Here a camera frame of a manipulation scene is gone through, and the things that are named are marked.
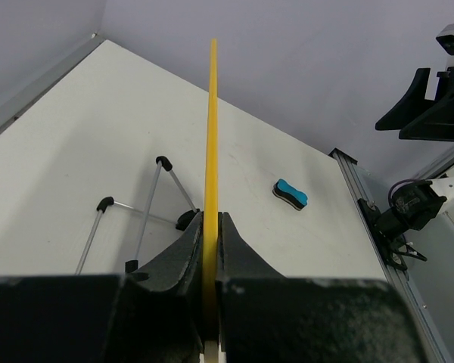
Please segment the yellow framed small whiteboard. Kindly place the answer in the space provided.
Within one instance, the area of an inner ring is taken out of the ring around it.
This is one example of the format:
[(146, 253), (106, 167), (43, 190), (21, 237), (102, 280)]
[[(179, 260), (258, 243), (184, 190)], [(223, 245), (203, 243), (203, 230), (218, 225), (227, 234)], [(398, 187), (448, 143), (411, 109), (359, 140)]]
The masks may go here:
[(205, 362), (218, 362), (219, 360), (219, 323), (215, 287), (219, 239), (218, 149), (218, 58), (217, 40), (212, 39), (210, 44), (201, 275)]

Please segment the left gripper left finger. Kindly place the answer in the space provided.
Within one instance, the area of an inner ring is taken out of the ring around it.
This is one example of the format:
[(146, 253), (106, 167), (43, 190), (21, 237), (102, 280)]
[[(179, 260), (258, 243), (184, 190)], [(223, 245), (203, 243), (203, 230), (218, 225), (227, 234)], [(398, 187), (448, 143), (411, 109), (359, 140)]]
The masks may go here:
[(197, 362), (203, 216), (130, 274), (0, 276), (0, 362)]

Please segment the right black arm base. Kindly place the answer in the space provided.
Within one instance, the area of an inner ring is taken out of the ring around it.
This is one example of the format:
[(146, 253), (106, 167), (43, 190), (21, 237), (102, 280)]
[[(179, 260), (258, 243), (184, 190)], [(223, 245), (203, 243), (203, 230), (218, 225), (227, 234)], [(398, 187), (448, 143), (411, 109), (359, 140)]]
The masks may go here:
[(404, 233), (409, 229), (397, 217), (393, 207), (389, 207), (382, 213), (374, 203), (368, 200), (360, 198), (357, 203), (386, 266), (406, 271), (408, 267), (403, 257), (427, 262), (428, 259), (405, 239)]

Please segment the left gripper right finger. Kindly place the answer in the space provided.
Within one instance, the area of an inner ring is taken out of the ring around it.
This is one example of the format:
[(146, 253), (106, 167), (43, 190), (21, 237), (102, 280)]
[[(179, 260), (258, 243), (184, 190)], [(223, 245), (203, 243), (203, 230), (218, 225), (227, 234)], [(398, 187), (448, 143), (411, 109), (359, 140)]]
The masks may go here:
[(216, 289), (229, 362), (425, 362), (408, 306), (385, 281), (288, 278), (219, 214)]

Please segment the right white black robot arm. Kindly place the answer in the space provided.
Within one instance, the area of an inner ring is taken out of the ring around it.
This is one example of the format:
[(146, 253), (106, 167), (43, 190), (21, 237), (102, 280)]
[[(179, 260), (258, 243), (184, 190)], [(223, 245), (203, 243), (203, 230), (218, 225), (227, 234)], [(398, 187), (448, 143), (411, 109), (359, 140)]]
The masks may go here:
[[(433, 100), (425, 97), (429, 76), (428, 68), (417, 69), (404, 96), (375, 123), (375, 129), (398, 130), (402, 140), (454, 142), (454, 67), (437, 74)], [(388, 210), (372, 224), (379, 234), (393, 240), (410, 229), (420, 231), (454, 204), (454, 178), (404, 182), (389, 193), (388, 200)]]

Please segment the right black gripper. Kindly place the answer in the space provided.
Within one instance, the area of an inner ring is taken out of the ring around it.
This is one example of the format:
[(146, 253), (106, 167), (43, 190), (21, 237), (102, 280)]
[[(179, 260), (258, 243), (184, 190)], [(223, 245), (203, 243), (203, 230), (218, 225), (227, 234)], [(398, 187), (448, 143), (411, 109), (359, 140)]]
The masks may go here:
[(418, 68), (401, 99), (376, 123), (377, 131), (400, 130), (403, 140), (454, 142), (454, 67), (437, 72), (434, 99), (427, 99), (430, 68)]

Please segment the blue bone shaped eraser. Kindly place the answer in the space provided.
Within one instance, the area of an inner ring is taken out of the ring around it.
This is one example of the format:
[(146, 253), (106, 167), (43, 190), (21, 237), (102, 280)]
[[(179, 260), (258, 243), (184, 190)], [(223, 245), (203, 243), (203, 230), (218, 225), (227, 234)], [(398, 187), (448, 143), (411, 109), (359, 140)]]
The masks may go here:
[(302, 210), (308, 205), (307, 195), (297, 190), (282, 178), (273, 185), (272, 193), (296, 210)]

